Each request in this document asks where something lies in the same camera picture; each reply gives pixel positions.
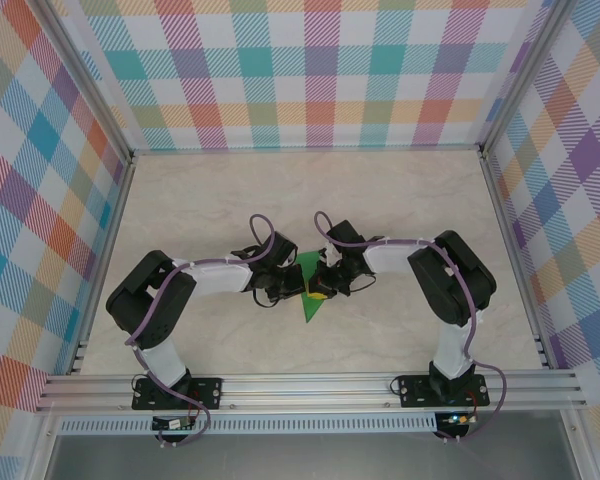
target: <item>green triangle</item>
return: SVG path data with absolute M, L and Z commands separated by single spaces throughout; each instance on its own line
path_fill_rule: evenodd
M 300 253 L 298 258 L 296 259 L 296 263 L 299 263 L 302 267 L 302 278 L 304 279 L 304 284 L 306 285 L 309 282 L 309 279 L 316 272 L 317 263 L 320 259 L 319 252 L 305 252 Z M 324 300 L 318 300 L 315 298 L 311 298 L 307 295 L 306 290 L 302 293 L 302 307 L 304 308 L 304 318 L 309 323 L 309 320 L 313 318 L 316 314 L 320 305 Z

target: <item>purple cable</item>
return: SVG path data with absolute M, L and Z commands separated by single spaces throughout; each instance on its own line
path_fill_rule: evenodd
M 462 292 L 464 293 L 465 297 L 467 298 L 467 304 L 469 305 L 469 312 L 471 313 L 471 324 L 469 326 L 469 336 L 467 337 L 467 341 L 465 342 L 464 348 L 463 348 L 464 355 L 469 360 L 471 360 L 473 363 L 475 363 L 477 366 L 495 371 L 498 375 L 500 375 L 500 378 L 502 379 L 502 395 L 500 396 L 500 400 L 498 401 L 496 408 L 493 410 L 493 414 L 491 415 L 491 417 L 489 418 L 487 423 L 485 423 L 481 428 L 471 432 L 470 434 L 466 435 L 464 438 L 469 438 L 469 437 L 476 435 L 479 432 L 482 432 L 487 427 L 487 425 L 489 425 L 492 422 L 492 420 L 498 416 L 498 413 L 500 413 L 500 410 L 502 409 L 502 406 L 504 405 L 504 400 L 505 400 L 505 397 L 507 396 L 507 378 L 506 378 L 504 372 L 501 369 L 499 369 L 498 367 L 496 367 L 494 365 L 489 365 L 487 363 L 478 362 L 477 360 L 472 358 L 471 355 L 469 354 L 469 347 L 471 347 L 471 342 L 473 342 L 473 337 L 475 337 L 475 335 L 476 335 L 476 329 L 477 329 L 477 323 L 478 323 L 477 317 L 476 317 L 476 305 L 473 302 L 473 297 L 471 296 L 471 292 L 469 291 L 469 286 L 467 285 L 467 282 L 462 277 L 460 270 L 458 270 L 458 267 L 456 266 L 456 264 L 453 263 L 453 260 L 451 260 L 451 257 L 449 257 L 449 255 L 447 254 L 447 252 L 444 251 L 444 249 L 440 248 L 438 245 L 436 245 L 435 243 L 430 242 L 428 240 L 387 239 L 387 240 L 378 240 L 375 242 L 359 242 L 359 243 L 340 242 L 338 240 L 334 240 L 324 230 L 322 230 L 322 227 L 320 227 L 320 222 L 318 221 L 318 219 L 320 217 L 325 218 L 325 220 L 329 224 L 329 227 L 333 227 L 333 223 L 331 222 L 331 219 L 329 218 L 329 216 L 321 210 L 317 211 L 315 213 L 315 215 L 313 216 L 313 223 L 315 224 L 316 229 L 318 230 L 320 235 L 322 235 L 324 238 L 326 238 L 330 243 L 332 243 L 334 245 L 338 245 L 340 247 L 372 247 L 372 246 L 376 246 L 376 245 L 425 245 L 427 247 L 431 247 L 436 253 L 438 253 L 438 255 L 440 255 L 442 257 L 442 259 L 447 263 L 447 265 L 449 265 L 449 268 L 451 268 L 451 271 L 453 272 L 455 277 L 458 279 L 458 283 L 460 284 L 460 288 L 462 289 Z
M 248 264 L 248 263 L 257 262 L 258 260 L 266 257 L 269 254 L 269 252 L 273 248 L 273 243 L 275 241 L 275 228 L 273 228 L 273 223 L 271 223 L 271 220 L 269 220 L 267 217 L 265 217 L 264 215 L 261 215 L 259 213 L 255 213 L 255 214 L 251 215 L 251 217 L 249 218 L 249 226 L 251 227 L 251 232 L 253 233 L 254 237 L 256 238 L 256 241 L 260 244 L 261 244 L 260 239 L 258 238 L 258 236 L 255 232 L 255 229 L 253 228 L 253 219 L 254 218 L 261 218 L 265 222 L 267 222 L 267 225 L 269 225 L 269 230 L 271 231 L 271 234 L 269 236 L 269 243 L 267 243 L 267 246 L 262 251 L 262 253 L 260 253 L 259 255 L 256 255 L 255 257 L 247 258 L 245 260 L 242 260 L 242 259 L 234 260 L 234 259 L 226 259 L 226 258 L 207 258 L 204 260 L 188 262 L 188 263 L 184 263 L 182 265 L 177 266 L 176 268 L 171 270 L 171 272 L 169 272 L 169 274 L 166 276 L 166 278 L 162 282 L 162 285 L 160 285 L 160 288 L 158 289 L 156 296 L 153 298 L 153 301 L 151 302 L 151 305 L 149 306 L 149 310 L 147 310 L 147 314 L 142 319 L 142 322 L 140 323 L 138 328 L 136 328 L 136 330 L 131 334 L 131 336 L 124 342 L 125 345 L 131 346 L 133 348 L 133 353 L 136 356 L 136 359 L 138 360 L 138 362 L 140 363 L 142 368 L 147 371 L 147 376 L 156 385 L 158 385 L 158 387 L 160 387 L 162 390 L 169 393 L 170 395 L 173 395 L 174 397 L 184 400 L 185 402 L 199 408 L 200 410 L 203 410 L 204 413 L 207 415 L 207 421 L 206 421 L 205 425 L 202 427 L 202 430 L 200 430 L 199 432 L 197 432 L 193 435 L 189 435 L 187 438 L 185 438 L 184 440 L 182 440 L 181 442 L 179 442 L 176 445 L 186 445 L 187 443 L 191 443 L 194 440 L 196 440 L 197 438 L 199 438 L 205 432 L 205 430 L 207 428 L 209 428 L 209 425 L 211 425 L 211 413 L 209 413 L 209 410 L 207 409 L 207 407 L 202 405 L 200 402 L 194 400 L 193 398 L 187 397 L 186 395 L 182 395 L 181 393 L 178 393 L 178 392 L 170 389 L 164 383 L 162 383 L 158 379 L 158 377 L 156 377 L 151 372 L 151 370 L 149 369 L 149 366 L 144 361 L 144 358 L 142 358 L 142 355 L 140 355 L 140 352 L 138 351 L 139 348 L 136 344 L 136 339 L 142 334 L 142 332 L 146 328 L 147 324 L 151 320 L 151 317 L 153 316 L 154 312 L 156 311 L 156 307 L 158 306 L 158 303 L 160 302 L 160 299 L 162 298 L 162 294 L 166 290 L 167 285 L 169 285 L 169 282 L 173 279 L 173 277 L 175 277 L 179 272 L 181 272 L 185 268 L 190 267 L 192 264 L 193 265 L 206 265 L 206 264 L 210 264 L 210 263 L 225 263 L 225 264 L 229 264 L 229 265 Z M 172 445 L 168 442 L 165 442 L 163 440 L 162 431 L 158 432 L 158 438 L 160 439 L 161 442 L 163 442 L 162 445 L 169 445 L 170 447 L 176 446 L 176 445 Z

